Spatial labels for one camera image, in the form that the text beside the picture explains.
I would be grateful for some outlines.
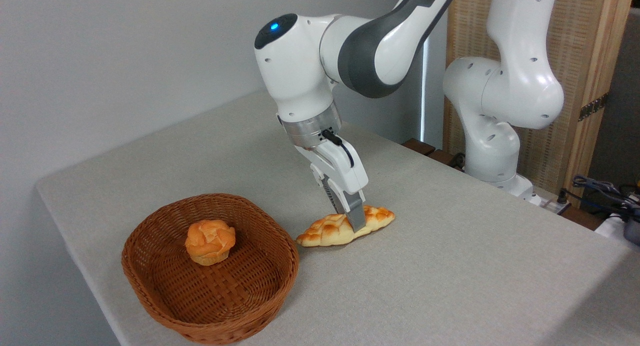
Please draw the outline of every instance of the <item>wicker basket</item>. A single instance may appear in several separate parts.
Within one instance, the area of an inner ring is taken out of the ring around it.
[[[235,228],[229,257],[193,262],[187,230],[203,219]],[[213,193],[185,198],[150,214],[122,251],[122,267],[144,309],[158,323],[202,344],[230,344],[260,332],[284,303],[299,264],[281,226],[246,198]]]

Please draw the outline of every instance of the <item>pastry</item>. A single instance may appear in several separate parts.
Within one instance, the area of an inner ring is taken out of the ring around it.
[[[194,262],[210,266],[229,256],[236,244],[236,230],[222,220],[202,220],[189,226],[184,245]]]
[[[384,207],[364,205],[366,224],[354,232],[345,214],[328,214],[311,224],[295,241],[308,248],[311,246],[331,246],[349,244],[358,237],[368,235],[389,225],[396,215]]]

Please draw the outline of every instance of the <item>table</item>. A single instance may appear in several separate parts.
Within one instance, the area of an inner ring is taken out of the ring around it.
[[[255,93],[40,180],[36,187],[119,342],[191,345],[146,314],[121,268],[163,205],[243,196],[292,237],[332,211]],[[278,316],[243,346],[640,345],[640,256],[576,223],[375,136],[340,133],[397,218],[345,245],[300,249]]]

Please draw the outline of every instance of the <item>woven wall panel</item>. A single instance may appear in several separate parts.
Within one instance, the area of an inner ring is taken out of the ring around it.
[[[447,64],[464,56],[500,59],[498,48],[486,31],[490,5],[491,0],[454,0],[451,4]],[[518,173],[553,193],[565,179],[601,10],[602,0],[555,0],[547,52],[553,74],[564,89],[564,106],[546,129],[516,129],[521,143]],[[462,125],[448,100],[444,123],[445,150],[464,152]]]

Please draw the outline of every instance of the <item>robotic arm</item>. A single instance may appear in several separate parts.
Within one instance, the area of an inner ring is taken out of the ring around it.
[[[338,136],[332,89],[342,83],[368,98],[393,93],[451,1],[400,0],[373,20],[289,13],[256,36],[256,61],[279,122],[355,232],[365,225],[362,189],[369,179],[355,148]]]
[[[529,180],[516,168],[520,139],[512,126],[542,129],[562,111],[564,93],[547,59],[555,0],[492,0],[487,33],[501,62],[461,57],[445,71],[444,93],[464,129],[464,171],[534,204]]]

